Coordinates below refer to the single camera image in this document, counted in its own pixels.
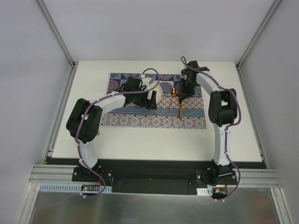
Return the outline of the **metal cup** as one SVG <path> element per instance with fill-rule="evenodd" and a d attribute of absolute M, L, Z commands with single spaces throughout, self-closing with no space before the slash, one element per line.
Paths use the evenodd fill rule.
<path fill-rule="evenodd" d="M 181 79 L 186 79 L 186 73 L 185 73 L 185 69 L 181 70 L 181 75 L 180 75 Z"/>

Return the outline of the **cream plate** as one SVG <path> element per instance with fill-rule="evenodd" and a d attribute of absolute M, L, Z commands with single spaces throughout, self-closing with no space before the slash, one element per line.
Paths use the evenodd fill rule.
<path fill-rule="evenodd" d="M 163 89 L 161 85 L 158 84 L 158 86 L 154 89 L 154 91 L 156 92 L 156 103 L 158 104 L 158 102 L 162 99 L 163 96 Z"/>

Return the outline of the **copper spoon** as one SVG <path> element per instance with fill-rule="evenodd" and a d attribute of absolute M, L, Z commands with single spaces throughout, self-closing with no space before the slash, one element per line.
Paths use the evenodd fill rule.
<path fill-rule="evenodd" d="M 167 113 L 166 113 L 166 118 L 168 118 L 169 116 L 169 112 L 170 112 L 170 108 L 171 108 L 171 105 L 172 105 L 172 101 L 173 101 L 173 98 L 177 95 L 178 93 L 178 90 L 177 88 L 173 87 L 172 90 L 171 90 L 171 100 L 170 100 L 170 103 L 169 103 L 169 106 L 168 106 L 168 109 L 167 109 Z"/>

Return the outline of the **patterned cloth placemat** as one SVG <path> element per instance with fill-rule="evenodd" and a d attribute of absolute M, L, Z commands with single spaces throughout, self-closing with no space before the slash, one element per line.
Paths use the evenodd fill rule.
<path fill-rule="evenodd" d="M 197 86 L 195 88 L 195 95 L 183 101 L 183 120 L 180 121 L 180 75 L 163 74 L 155 76 L 156 79 L 160 79 L 159 84 L 163 89 L 163 96 L 157 104 L 157 109 L 148 110 L 135 104 L 129 104 L 103 115 L 100 125 L 103 127 L 205 129 L 206 117 L 201 87 Z M 178 93 L 173 98 L 169 116 L 166 118 L 173 87 L 177 88 Z"/>

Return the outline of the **gold knife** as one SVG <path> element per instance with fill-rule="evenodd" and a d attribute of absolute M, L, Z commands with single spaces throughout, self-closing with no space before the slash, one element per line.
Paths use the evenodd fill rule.
<path fill-rule="evenodd" d="M 179 102 L 179 120 L 183 120 L 183 101 Z"/>

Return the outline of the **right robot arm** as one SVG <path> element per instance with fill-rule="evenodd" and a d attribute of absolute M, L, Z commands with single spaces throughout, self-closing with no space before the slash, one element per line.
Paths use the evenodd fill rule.
<path fill-rule="evenodd" d="M 213 170 L 211 181 L 221 184 L 227 175 L 232 173 L 233 163 L 230 154 L 230 127 L 241 122 L 242 114 L 236 98 L 235 89 L 222 87 L 211 75 L 208 67 L 200 67 L 197 61 L 181 61 L 185 68 L 181 71 L 181 87 L 179 94 L 180 112 L 182 116 L 183 101 L 195 95 L 195 88 L 200 86 L 209 95 L 208 118 L 213 124 L 215 133 L 215 150 L 212 159 Z"/>

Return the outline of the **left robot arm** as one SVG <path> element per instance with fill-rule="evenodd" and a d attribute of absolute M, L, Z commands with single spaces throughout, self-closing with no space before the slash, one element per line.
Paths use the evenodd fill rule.
<path fill-rule="evenodd" d="M 154 89 L 158 83 L 151 77 L 129 76 L 120 87 L 98 100 L 90 102 L 80 98 L 76 101 L 66 129 L 77 144 L 79 163 L 84 167 L 82 175 L 86 180 L 93 182 L 99 176 L 98 169 L 94 167 L 98 159 L 93 140 L 98 135 L 102 116 L 131 103 L 141 108 L 156 109 L 157 91 Z"/>

